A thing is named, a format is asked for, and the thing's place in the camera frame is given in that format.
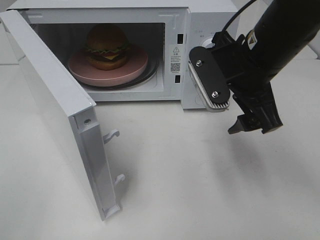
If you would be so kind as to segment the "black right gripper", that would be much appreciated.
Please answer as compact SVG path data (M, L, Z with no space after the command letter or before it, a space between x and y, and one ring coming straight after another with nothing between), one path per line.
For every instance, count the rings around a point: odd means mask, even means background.
M213 50L191 49L188 61L191 80L205 108L225 111L231 90L243 114L228 129L229 134L258 129L266 134L281 127L270 83L283 68L281 47L264 39L249 48L244 35L234 40L228 31L216 32L211 43Z

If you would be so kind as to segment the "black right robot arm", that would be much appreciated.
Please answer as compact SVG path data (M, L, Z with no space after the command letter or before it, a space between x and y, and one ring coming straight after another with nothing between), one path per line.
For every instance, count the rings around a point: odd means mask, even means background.
M271 80L317 35L319 10L317 0L274 0L248 34L234 39L223 28L212 47L191 49L189 70L206 108L224 110L234 99L242 109L229 134L282 126Z

